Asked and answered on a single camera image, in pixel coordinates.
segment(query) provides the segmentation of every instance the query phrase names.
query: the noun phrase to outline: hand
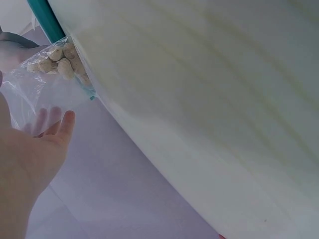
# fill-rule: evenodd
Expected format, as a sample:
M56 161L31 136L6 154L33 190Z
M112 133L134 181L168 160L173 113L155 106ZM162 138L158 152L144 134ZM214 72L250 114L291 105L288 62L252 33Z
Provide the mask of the hand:
M45 122L42 109L35 127L37 132ZM60 108L52 108L49 124L61 116ZM37 137L13 129L8 107L0 93L0 238L23 239L31 209L62 166L71 139L75 114L68 111L61 121Z

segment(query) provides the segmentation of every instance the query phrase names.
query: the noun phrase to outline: white curved surface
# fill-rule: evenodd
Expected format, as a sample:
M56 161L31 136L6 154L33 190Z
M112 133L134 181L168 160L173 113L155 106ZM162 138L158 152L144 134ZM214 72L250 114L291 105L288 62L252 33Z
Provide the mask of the white curved surface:
M317 1L49 2L111 114L214 228L317 236Z

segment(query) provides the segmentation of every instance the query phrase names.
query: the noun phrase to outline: clear plastic bag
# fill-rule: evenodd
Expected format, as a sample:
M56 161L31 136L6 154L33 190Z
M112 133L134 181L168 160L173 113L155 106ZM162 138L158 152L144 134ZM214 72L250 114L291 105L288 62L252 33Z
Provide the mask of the clear plastic bag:
M32 136L58 122L66 110L95 97L70 37L5 74L0 91L8 102L12 126Z

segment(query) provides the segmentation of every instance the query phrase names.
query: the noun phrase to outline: finger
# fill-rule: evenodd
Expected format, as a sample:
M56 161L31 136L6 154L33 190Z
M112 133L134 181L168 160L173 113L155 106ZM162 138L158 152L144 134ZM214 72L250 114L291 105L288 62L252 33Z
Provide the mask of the finger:
M33 131L32 131L32 135L39 135L42 133L42 129L43 129L44 123L46 121L47 114L48 114L48 112L46 109L42 108L38 111L37 116L36 116L36 122L35 122L35 125L33 128Z
M71 140L74 124L75 113L73 111L67 111L63 117L61 127L56 134L66 145L68 145Z
M49 129L45 131L44 135L56 134L60 128L62 110L59 107L53 107L49 114Z
M27 134L31 134L32 133L32 124L31 123L27 123L23 129L23 132L27 133Z

